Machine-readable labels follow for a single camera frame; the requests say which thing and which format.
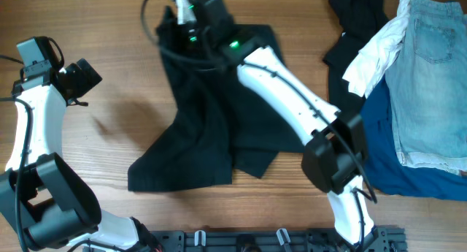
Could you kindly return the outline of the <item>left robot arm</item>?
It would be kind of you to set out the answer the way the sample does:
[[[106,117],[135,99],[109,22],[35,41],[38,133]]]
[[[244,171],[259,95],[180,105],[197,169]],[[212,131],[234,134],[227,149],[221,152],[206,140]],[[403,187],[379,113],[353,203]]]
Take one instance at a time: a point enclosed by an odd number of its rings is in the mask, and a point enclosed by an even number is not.
[[[68,66],[56,41],[32,37],[17,44],[22,64],[7,101],[17,107],[12,155],[1,174],[1,214],[22,251],[162,251],[144,224],[101,209],[96,195],[64,161],[63,118],[68,106],[99,84],[84,59]]]

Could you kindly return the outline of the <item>black shorts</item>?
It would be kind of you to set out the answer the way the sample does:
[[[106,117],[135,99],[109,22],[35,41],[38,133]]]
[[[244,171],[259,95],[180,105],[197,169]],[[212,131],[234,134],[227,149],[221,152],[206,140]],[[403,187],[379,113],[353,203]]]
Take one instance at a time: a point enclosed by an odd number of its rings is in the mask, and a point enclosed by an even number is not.
[[[170,192],[232,182],[233,170],[262,177],[280,152],[304,146],[236,71],[161,57],[177,106],[173,123],[128,168],[128,190]]]

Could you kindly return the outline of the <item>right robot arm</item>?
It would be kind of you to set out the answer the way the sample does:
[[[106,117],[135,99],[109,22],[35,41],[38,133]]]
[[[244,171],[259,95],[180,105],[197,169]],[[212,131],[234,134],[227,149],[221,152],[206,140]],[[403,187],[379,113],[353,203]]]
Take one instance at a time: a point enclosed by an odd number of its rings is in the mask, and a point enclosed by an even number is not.
[[[351,251],[364,251],[374,236],[366,200],[377,199],[363,169],[367,157],[361,117],[310,91],[260,34],[234,22],[223,0],[173,0],[177,22],[191,43],[200,42],[204,64],[234,68],[239,82],[284,119],[304,146],[301,168],[326,193],[334,229]]]

